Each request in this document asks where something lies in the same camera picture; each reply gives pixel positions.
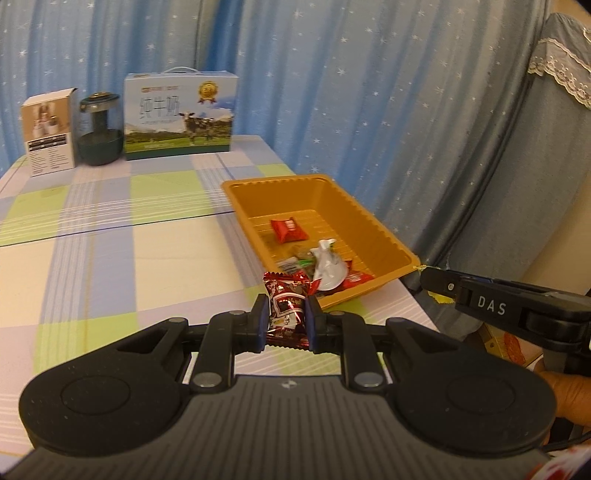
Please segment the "person's right hand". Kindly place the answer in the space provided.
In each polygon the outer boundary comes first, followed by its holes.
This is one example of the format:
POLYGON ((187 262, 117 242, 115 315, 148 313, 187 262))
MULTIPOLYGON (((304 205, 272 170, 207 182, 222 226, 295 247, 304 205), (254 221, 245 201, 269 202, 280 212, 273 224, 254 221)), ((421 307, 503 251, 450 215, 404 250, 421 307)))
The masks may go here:
POLYGON ((552 388, 557 399, 557 416, 586 428, 591 426, 591 379, 557 373, 546 368, 544 359, 534 371, 552 388))

